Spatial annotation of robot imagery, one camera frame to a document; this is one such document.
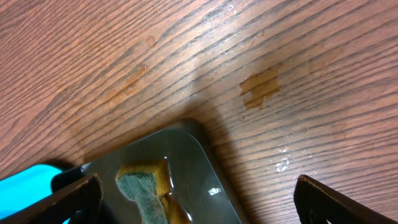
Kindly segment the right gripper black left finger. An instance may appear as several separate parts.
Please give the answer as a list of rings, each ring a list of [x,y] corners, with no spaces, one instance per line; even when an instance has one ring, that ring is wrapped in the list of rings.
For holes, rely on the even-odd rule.
[[[1,220],[3,224],[96,223],[103,188],[98,174],[69,184],[39,202]]]

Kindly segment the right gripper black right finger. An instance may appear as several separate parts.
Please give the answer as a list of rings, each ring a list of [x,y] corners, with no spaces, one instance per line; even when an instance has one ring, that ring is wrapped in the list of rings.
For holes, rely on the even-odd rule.
[[[294,204],[304,224],[397,224],[308,175],[300,175],[297,179]]]

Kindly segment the green yellow sponge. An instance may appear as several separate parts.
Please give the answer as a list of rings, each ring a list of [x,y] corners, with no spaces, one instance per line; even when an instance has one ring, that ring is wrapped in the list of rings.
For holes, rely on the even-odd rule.
[[[122,195],[134,202],[144,224],[189,224],[190,217],[172,197],[174,187],[166,159],[123,165],[116,174]]]

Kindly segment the teal plastic tray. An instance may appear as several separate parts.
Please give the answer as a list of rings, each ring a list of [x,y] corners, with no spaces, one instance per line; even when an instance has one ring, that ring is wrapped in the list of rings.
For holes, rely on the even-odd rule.
[[[1,181],[1,220],[52,194],[51,181],[62,170],[34,165]]]

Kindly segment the black water tray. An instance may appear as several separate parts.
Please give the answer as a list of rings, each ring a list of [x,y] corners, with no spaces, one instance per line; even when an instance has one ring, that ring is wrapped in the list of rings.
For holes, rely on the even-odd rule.
[[[128,146],[56,175],[53,192],[91,173],[100,177],[104,197],[100,223],[140,223],[137,205],[122,196],[115,178],[119,168],[141,160],[166,159],[172,197],[192,223],[250,223],[231,182],[212,150],[203,126],[183,119]]]

